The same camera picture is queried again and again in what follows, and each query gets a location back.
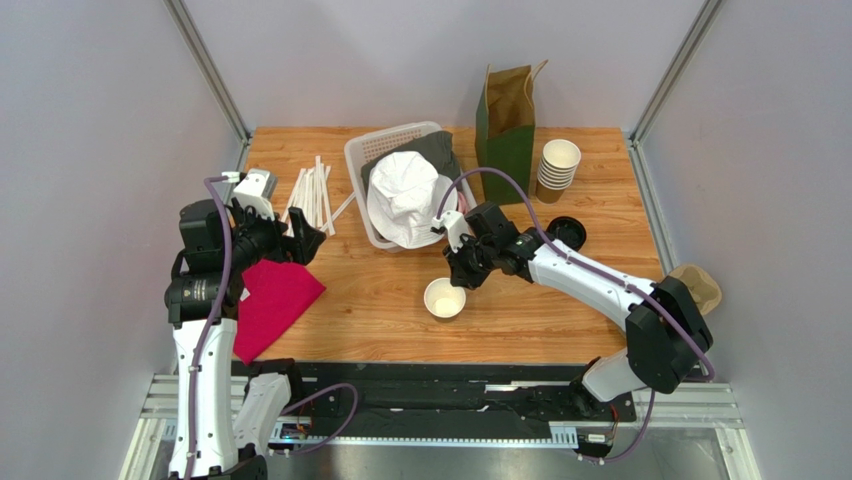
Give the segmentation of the brown paper coffee cup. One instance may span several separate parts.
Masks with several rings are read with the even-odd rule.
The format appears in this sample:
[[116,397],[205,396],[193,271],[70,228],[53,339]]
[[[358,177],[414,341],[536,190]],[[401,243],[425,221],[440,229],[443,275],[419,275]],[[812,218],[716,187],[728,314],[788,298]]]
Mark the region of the brown paper coffee cup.
[[451,284],[449,278],[437,278],[424,290],[423,301],[427,311],[437,319],[452,319],[462,312],[467,295],[462,287]]

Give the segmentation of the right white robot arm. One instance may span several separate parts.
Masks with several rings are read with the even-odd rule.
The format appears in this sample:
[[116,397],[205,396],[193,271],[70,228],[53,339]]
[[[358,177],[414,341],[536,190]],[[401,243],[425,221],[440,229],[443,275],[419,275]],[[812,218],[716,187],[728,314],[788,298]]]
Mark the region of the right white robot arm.
[[571,380],[570,397],[578,408],[591,410],[645,388],[670,394],[706,363],[713,337],[680,279],[651,281],[620,272],[579,254],[538,224],[519,231],[492,202],[466,215],[444,212],[431,223],[449,242],[443,255],[453,286],[475,290],[500,271],[581,301],[625,335],[625,348],[590,361]]

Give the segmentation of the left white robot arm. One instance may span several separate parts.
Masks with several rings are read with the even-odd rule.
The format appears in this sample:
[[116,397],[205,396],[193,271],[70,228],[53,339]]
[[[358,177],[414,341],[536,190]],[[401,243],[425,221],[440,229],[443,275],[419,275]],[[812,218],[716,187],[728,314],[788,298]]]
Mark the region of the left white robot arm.
[[249,367],[239,410],[232,408],[232,353],[243,273],[262,260],[307,265],[325,240],[303,212],[288,222],[261,217],[238,201],[206,199],[184,207],[176,255],[164,294],[178,357],[177,433],[172,479],[265,479],[277,418],[303,393],[291,359]]

